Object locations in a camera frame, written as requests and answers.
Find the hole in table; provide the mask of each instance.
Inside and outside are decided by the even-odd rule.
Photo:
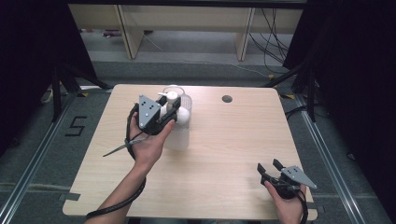
[[[230,95],[224,95],[221,99],[224,103],[230,103],[233,100],[233,97]]]

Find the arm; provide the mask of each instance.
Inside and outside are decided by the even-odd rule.
[[[298,224],[303,216],[303,207],[296,198],[289,200],[282,199],[276,192],[275,187],[268,181],[264,182],[265,187],[270,193],[276,206],[276,215],[282,224]],[[301,191],[306,193],[306,185],[300,185]]]
[[[136,114],[134,113],[131,119],[131,136],[135,136],[140,133],[140,130],[136,126]],[[119,185],[113,190],[113,192],[107,197],[107,199],[100,205],[99,209],[112,206],[114,204],[123,202],[127,198],[131,197],[140,187],[146,175],[149,173],[155,162],[161,157],[163,153],[163,143],[172,131],[172,127],[175,124],[174,120],[163,128],[163,131],[157,135],[149,137],[147,140],[135,144],[134,154],[135,162],[134,167],[125,176]],[[85,223],[123,223],[129,208],[131,205],[127,205],[115,212],[108,213],[99,217],[92,217]]]

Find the hand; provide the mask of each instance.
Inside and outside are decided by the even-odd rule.
[[[276,192],[275,187],[268,181],[264,182],[265,187],[270,193],[274,200],[276,206],[276,215],[282,224],[298,224],[303,216],[303,207],[298,198],[294,197],[292,199],[282,199]],[[300,185],[301,191],[306,193],[306,185]]]
[[[141,132],[136,125],[137,113],[133,114],[131,119],[130,139]],[[157,135],[152,135],[143,142],[134,144],[132,149],[135,155],[135,166],[143,166],[147,169],[151,169],[154,163],[161,157],[163,153],[163,143],[166,137],[172,131],[172,127],[175,125],[175,121],[172,119],[169,121],[163,130]],[[141,133],[136,139],[147,137],[146,133]]]

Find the metal rod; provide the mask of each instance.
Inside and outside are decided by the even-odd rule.
[[[296,100],[297,106],[305,105],[304,98],[301,95],[297,94]],[[332,158],[330,150],[327,148],[327,145],[320,134],[317,124],[315,122],[312,122],[307,112],[304,111],[302,113],[305,124],[308,127],[309,132],[311,132],[312,137],[314,138],[320,156],[324,161],[327,171],[329,172],[329,175],[340,196],[340,199],[343,202],[344,207],[346,208],[346,212],[349,215],[351,222],[357,224],[366,223],[358,203],[356,202],[354,196],[352,195],[352,192],[347,186],[346,181],[342,177],[340,170],[338,169],[334,159]]]
[[[35,174],[37,173],[41,162],[44,160],[50,144],[55,137],[55,134],[58,132],[59,127],[64,120],[64,115],[66,114],[68,108],[72,104],[73,100],[76,99],[76,97],[76,93],[71,93],[67,96],[64,102],[64,111],[60,114],[59,118],[53,121],[49,126],[49,130],[44,136],[44,139],[41,141],[40,146],[35,152],[35,155],[30,160],[29,164],[23,172],[23,175],[21,176],[15,188],[12,190],[7,201],[3,204],[0,212],[0,222],[2,224],[8,224],[14,216],[15,212],[17,211],[23,199],[23,196],[26,193],[26,190],[29,188],[30,183],[35,177]]]

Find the wooden table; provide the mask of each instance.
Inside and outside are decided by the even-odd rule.
[[[78,201],[67,200],[64,213],[85,216],[96,210],[130,171],[127,150],[103,157],[123,144],[126,118],[140,93],[157,99],[164,86],[118,85],[71,188]],[[168,148],[148,174],[148,183],[129,217],[276,219],[271,196],[260,184],[260,162],[269,175],[272,165],[301,166],[278,95],[273,89],[183,87],[192,98],[190,146]],[[224,95],[232,96],[224,103]],[[306,193],[313,202],[310,191]],[[309,210],[309,220],[317,217]]]

